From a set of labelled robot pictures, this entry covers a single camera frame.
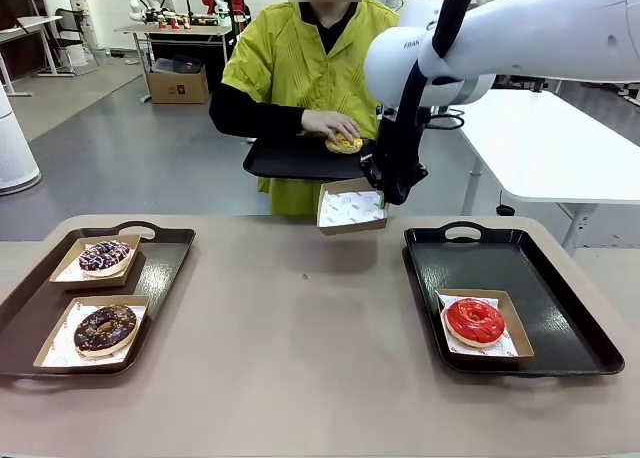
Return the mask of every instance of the yellow donut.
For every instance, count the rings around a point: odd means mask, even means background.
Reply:
[[[362,138],[356,138],[353,145],[344,136],[338,135],[338,143],[334,143],[331,140],[324,142],[325,146],[332,153],[338,153],[341,155],[354,155],[362,149]]]

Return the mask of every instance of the donut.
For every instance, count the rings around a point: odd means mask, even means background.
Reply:
[[[351,142],[342,135],[338,135],[337,144],[331,140],[326,140],[324,142],[329,151],[340,155],[355,155],[362,149],[363,143],[362,138],[356,138],[354,143],[351,144]]]
[[[118,351],[133,340],[137,321],[136,314],[128,306],[100,308],[76,328],[73,334],[76,351],[86,357],[107,356]]]
[[[449,332],[465,345],[487,348],[504,333],[504,318],[484,301],[471,298],[456,301],[443,314]]]
[[[131,247],[121,241],[102,241],[87,248],[79,257],[80,269],[102,278],[124,270],[131,258]]]

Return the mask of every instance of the black undershirt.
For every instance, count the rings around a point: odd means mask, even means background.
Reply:
[[[302,21],[318,28],[325,53],[333,49],[358,3],[351,3],[342,19],[330,28],[324,27],[309,3],[300,3]],[[209,116],[218,131],[227,135],[252,138],[291,136],[302,131],[304,108],[256,103],[247,93],[221,83],[211,98]]]

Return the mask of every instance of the red icing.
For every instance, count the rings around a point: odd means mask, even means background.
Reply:
[[[504,318],[483,301],[456,301],[445,313],[451,328],[467,340],[491,343],[504,333]]]

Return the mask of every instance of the black long sleeve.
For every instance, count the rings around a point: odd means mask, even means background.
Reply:
[[[218,131],[247,138],[293,136],[302,131],[304,108],[256,103],[224,83],[214,91],[209,116]]]

